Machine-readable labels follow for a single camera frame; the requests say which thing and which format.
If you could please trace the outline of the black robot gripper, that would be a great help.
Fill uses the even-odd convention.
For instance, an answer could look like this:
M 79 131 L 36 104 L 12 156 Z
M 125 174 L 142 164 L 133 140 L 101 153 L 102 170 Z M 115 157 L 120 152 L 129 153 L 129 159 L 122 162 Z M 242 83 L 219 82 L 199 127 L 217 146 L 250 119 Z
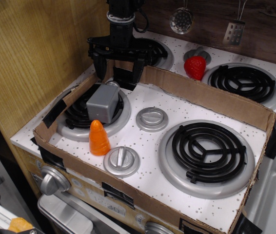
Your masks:
M 135 38 L 134 29 L 134 21 L 127 24 L 111 22 L 109 35 L 87 39 L 88 55 L 93 59 L 100 80 L 105 78 L 108 59 L 134 62 L 132 84 L 139 82 L 144 66 L 153 62 L 154 46 L 145 40 Z

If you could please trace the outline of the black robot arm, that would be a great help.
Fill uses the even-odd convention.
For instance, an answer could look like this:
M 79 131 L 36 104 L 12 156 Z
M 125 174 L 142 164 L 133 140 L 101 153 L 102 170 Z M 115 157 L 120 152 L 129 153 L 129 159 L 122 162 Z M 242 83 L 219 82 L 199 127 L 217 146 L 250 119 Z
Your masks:
M 108 0 L 107 19 L 110 34 L 104 37 L 88 38 L 88 56 L 93 59 L 96 74 L 103 80 L 107 71 L 107 60 L 133 62 L 133 70 L 114 67 L 114 81 L 122 88 L 133 90 L 140 80 L 143 68 L 152 60 L 153 46 L 133 36 L 135 12 L 143 16 L 143 0 Z

